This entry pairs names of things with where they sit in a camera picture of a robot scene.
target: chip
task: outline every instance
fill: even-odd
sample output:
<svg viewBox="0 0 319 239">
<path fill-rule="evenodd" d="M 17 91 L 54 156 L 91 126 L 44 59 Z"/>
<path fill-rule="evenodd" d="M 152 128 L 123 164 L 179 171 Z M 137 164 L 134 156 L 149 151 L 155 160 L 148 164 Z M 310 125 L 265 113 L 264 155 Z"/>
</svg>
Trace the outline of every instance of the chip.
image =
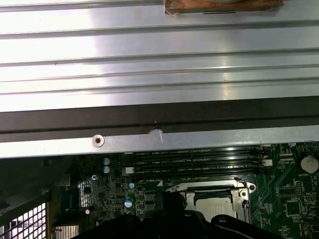
<svg viewBox="0 0 319 239">
<path fill-rule="evenodd" d="M 300 215 L 300 205 L 298 201 L 286 202 L 286 214 L 287 217 Z"/>
</svg>

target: silver metal plate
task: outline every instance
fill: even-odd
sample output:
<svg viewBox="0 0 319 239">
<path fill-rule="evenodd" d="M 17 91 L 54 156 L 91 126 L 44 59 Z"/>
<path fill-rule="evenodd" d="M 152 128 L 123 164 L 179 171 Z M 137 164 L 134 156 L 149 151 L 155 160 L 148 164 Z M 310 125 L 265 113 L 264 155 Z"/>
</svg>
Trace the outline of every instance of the silver metal plate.
<svg viewBox="0 0 319 239">
<path fill-rule="evenodd" d="M 319 95 L 319 2 L 165 15 L 160 0 L 0 1 L 0 112 Z"/>
<path fill-rule="evenodd" d="M 217 130 L 184 133 L 139 134 L 105 137 L 95 148 L 92 138 L 0 143 L 0 158 L 140 152 L 206 147 L 228 147 L 318 141 L 319 125 Z"/>
</svg>

